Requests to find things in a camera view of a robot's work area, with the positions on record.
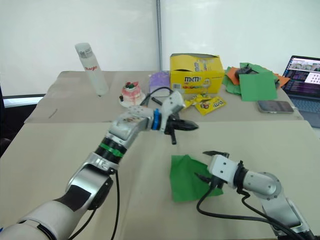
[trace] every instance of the blue ring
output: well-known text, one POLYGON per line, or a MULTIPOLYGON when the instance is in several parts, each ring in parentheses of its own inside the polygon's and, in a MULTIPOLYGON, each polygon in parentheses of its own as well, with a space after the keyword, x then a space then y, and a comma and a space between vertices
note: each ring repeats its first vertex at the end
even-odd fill
POLYGON ((157 130, 158 124, 159 124, 159 109, 156 108, 154 111, 154 121, 153 121, 153 125, 152 125, 152 130, 157 130))

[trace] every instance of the purple package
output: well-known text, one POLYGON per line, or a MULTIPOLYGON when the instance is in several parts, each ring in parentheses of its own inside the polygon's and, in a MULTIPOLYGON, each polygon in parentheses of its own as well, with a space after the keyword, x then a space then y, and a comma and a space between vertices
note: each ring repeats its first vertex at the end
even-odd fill
MULTIPOLYGON (((149 79, 150 93, 160 87, 170 88, 170 73, 169 71, 160 71, 152 74, 149 79)), ((152 97, 167 97, 170 92, 168 89, 161 89, 153 93, 152 97)))

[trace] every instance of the beige tabletop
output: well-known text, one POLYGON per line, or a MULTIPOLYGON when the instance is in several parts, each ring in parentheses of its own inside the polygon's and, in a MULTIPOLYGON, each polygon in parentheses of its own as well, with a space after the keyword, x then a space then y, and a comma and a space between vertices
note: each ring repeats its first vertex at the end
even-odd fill
MULTIPOLYGON (((119 95, 126 82, 139 81, 142 91, 148 93, 151 71, 105 71, 104 76, 109 85, 109 92, 99 97, 84 71, 64 71, 49 88, 47 94, 38 103, 26 123, 101 123, 112 122, 126 109, 119 104, 119 95)), ((202 116, 195 107, 180 113, 182 119, 196 122, 225 121, 279 121, 303 120, 297 110, 293 114, 271 114, 258 111, 257 103, 242 101, 238 95, 226 92, 224 85, 218 93, 227 105, 202 116)), ((287 101, 292 106, 287 94, 277 90, 277 100, 287 101)), ((150 108, 159 105, 149 101, 150 108)))
MULTIPOLYGON (((193 132, 168 135, 142 132, 121 161, 120 219, 117 239, 221 240, 274 238, 268 224, 207 217, 196 202, 174 203, 169 181, 171 155, 189 154, 208 164, 203 151, 231 153, 247 169, 270 172, 320 234, 320 140, 305 121, 199 122, 193 132)), ((0 212, 5 226, 45 201, 64 193, 66 184, 110 123, 28 123, 0 160, 0 212)), ((254 214, 228 186, 205 200, 203 209, 225 214, 254 214)), ((253 196, 249 202, 261 209, 253 196)), ((116 216, 116 188, 78 240, 109 239, 116 216)))

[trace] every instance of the laptop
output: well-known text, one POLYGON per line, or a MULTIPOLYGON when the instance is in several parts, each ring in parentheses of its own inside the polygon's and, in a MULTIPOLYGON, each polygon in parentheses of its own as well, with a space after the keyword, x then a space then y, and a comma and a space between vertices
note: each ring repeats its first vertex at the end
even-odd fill
POLYGON ((290 80, 282 87, 304 120, 320 128, 320 58, 292 56, 283 76, 290 80))

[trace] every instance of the laptop screen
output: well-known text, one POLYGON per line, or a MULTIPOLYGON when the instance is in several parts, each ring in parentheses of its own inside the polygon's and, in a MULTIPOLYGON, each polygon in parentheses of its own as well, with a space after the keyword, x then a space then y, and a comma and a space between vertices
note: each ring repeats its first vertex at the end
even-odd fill
POLYGON ((283 74, 288 95, 320 99, 320 58, 292 56, 283 74))

